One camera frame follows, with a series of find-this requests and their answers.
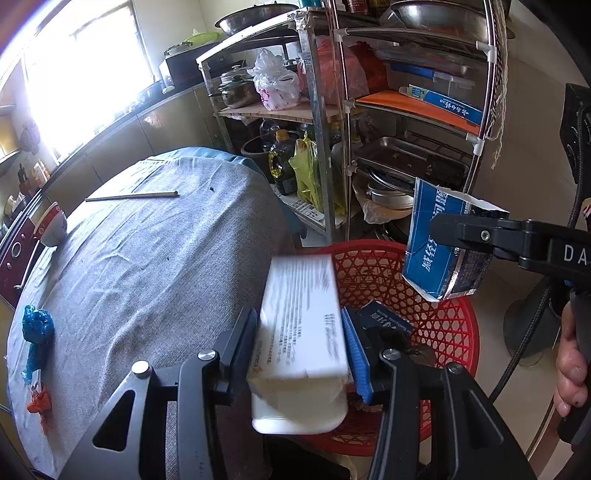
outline chopstick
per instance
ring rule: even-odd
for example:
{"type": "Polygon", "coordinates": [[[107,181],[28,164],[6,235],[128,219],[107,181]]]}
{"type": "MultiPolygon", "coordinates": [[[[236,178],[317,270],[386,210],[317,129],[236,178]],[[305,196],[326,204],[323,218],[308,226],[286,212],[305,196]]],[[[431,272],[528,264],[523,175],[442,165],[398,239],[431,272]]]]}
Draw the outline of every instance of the chopstick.
{"type": "Polygon", "coordinates": [[[88,197],[85,202],[98,202],[100,200],[119,200],[119,199],[146,199],[159,197],[178,197],[178,191],[173,192],[144,192],[144,193],[121,193],[119,195],[110,195],[106,197],[88,197]]]}

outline red basket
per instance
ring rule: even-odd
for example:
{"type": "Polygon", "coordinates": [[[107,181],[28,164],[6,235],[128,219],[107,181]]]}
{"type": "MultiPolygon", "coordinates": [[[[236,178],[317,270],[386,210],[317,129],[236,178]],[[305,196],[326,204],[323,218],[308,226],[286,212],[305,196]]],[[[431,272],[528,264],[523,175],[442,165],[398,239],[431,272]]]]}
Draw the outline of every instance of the red basket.
{"type": "MultiPolygon", "coordinates": [[[[459,362],[474,376],[478,365],[479,336],[476,315],[466,297],[429,303],[402,277],[406,247],[383,240],[357,240],[317,251],[332,254],[341,306],[360,309],[377,300],[414,325],[412,343],[426,343],[437,353],[437,366],[459,362]]],[[[431,435],[431,409],[421,401],[421,441],[431,435]]],[[[306,436],[311,444],[334,453],[372,456],[381,413],[349,406],[343,423],[334,431],[306,436]]]]}

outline silver bolt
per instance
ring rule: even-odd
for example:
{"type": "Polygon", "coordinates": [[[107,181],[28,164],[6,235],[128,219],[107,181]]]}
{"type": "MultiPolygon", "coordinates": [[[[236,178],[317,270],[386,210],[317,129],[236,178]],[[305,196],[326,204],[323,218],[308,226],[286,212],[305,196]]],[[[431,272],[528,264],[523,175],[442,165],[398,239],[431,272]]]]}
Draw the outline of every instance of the silver bolt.
{"type": "Polygon", "coordinates": [[[199,357],[200,360],[203,360],[204,362],[208,361],[208,360],[213,360],[216,357],[217,353],[215,350],[201,350],[197,356],[199,357]]]}
{"type": "Polygon", "coordinates": [[[382,353],[386,360],[394,361],[400,358],[400,352],[394,348],[388,348],[382,353]]]}
{"type": "Polygon", "coordinates": [[[453,374],[461,374],[464,371],[464,367],[457,362],[450,362],[446,367],[453,374]]]}
{"type": "Polygon", "coordinates": [[[145,378],[150,374],[150,364],[146,360],[139,360],[131,366],[136,377],[145,378]]]}

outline finger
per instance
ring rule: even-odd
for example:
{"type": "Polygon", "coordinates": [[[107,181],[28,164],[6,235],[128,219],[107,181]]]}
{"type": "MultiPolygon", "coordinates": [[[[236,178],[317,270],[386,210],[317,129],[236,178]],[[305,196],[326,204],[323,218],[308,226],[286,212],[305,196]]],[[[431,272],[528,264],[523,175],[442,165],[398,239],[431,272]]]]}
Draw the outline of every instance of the finger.
{"type": "Polygon", "coordinates": [[[565,339],[574,339],[574,328],[576,322],[573,315],[573,309],[570,307],[570,302],[566,304],[562,310],[562,334],[561,337],[565,339]]]}
{"type": "Polygon", "coordinates": [[[560,372],[556,387],[560,398],[570,405],[581,407],[587,401],[587,386],[576,385],[560,372]]]}
{"type": "Polygon", "coordinates": [[[554,390],[554,406],[561,417],[566,417],[570,413],[570,405],[560,397],[558,390],[554,390]]]}
{"type": "Polygon", "coordinates": [[[560,341],[556,367],[576,385],[582,385],[587,378],[587,362],[572,341],[565,339],[560,341]]]}

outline storage rack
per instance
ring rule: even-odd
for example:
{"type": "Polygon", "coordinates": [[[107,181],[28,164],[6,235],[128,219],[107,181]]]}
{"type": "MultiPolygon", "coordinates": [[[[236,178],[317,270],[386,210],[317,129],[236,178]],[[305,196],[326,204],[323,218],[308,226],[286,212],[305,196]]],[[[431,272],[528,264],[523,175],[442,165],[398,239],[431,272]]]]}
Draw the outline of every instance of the storage rack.
{"type": "MultiPolygon", "coordinates": [[[[331,10],[335,10],[334,0],[328,0],[331,5],[331,10]]],[[[350,148],[350,112],[353,107],[361,107],[367,109],[375,109],[394,113],[405,118],[411,118],[427,123],[434,127],[442,128],[453,134],[464,137],[472,144],[472,160],[470,162],[470,169],[463,186],[463,192],[470,193],[474,187],[476,176],[480,168],[482,153],[487,137],[490,136],[492,127],[498,116],[497,103],[499,94],[501,92],[502,82],[502,67],[506,62],[503,57],[503,52],[499,48],[499,32],[500,23],[499,16],[503,15],[503,11],[497,11],[496,3],[492,0],[483,0],[484,14],[486,17],[486,27],[488,34],[488,42],[470,41],[465,38],[455,37],[453,35],[443,34],[439,32],[427,30],[414,30],[411,28],[387,28],[387,27],[348,27],[341,22],[340,15],[334,16],[335,30],[333,38],[339,45],[340,51],[340,68],[342,77],[342,88],[344,93],[344,110],[345,121],[343,126],[343,171],[346,173],[345,182],[346,201],[351,205],[351,175],[355,170],[355,166],[351,164],[351,148],[350,148]],[[345,36],[359,37],[359,38],[374,38],[377,40],[388,40],[398,44],[405,44],[412,42],[422,47],[445,51],[469,58],[471,60],[482,61],[488,64],[486,77],[486,94],[483,107],[482,122],[478,128],[478,134],[467,132],[460,128],[440,122],[436,119],[414,114],[409,111],[397,109],[388,105],[376,105],[374,103],[364,102],[364,98],[354,99],[349,96],[349,89],[347,83],[347,71],[345,63],[345,54],[343,48],[343,38],[345,36]]],[[[350,234],[350,208],[348,208],[348,215],[346,220],[345,239],[349,239],[350,234]]]]}
{"type": "MultiPolygon", "coordinates": [[[[368,28],[375,27],[377,20],[369,17],[339,12],[341,24],[347,28],[368,28]]],[[[314,124],[314,134],[318,145],[318,164],[320,170],[320,187],[322,190],[322,201],[324,207],[323,222],[314,221],[307,215],[303,215],[301,209],[297,208],[298,202],[286,202],[294,210],[296,215],[308,226],[326,236],[328,243],[339,239],[337,236],[336,222],[341,225],[345,219],[335,218],[335,205],[333,201],[333,177],[330,166],[329,130],[328,121],[340,115],[338,107],[324,104],[324,96],[320,90],[320,63],[316,49],[316,36],[329,35],[330,28],[326,19],[326,12],[323,8],[304,7],[298,10],[281,14],[270,18],[258,25],[248,27],[235,35],[227,38],[220,44],[201,55],[197,62],[203,72],[203,78],[209,94],[215,93],[216,84],[219,79],[212,79],[210,75],[208,59],[217,56],[219,53],[238,53],[255,48],[270,46],[285,46],[288,43],[299,41],[301,55],[306,67],[308,91],[310,103],[303,102],[294,109],[268,112],[262,104],[249,105],[242,109],[219,108],[214,98],[212,106],[214,115],[219,124],[222,137],[228,151],[233,152],[232,141],[223,121],[224,116],[257,116],[261,118],[279,118],[283,120],[305,121],[314,124]]]]}

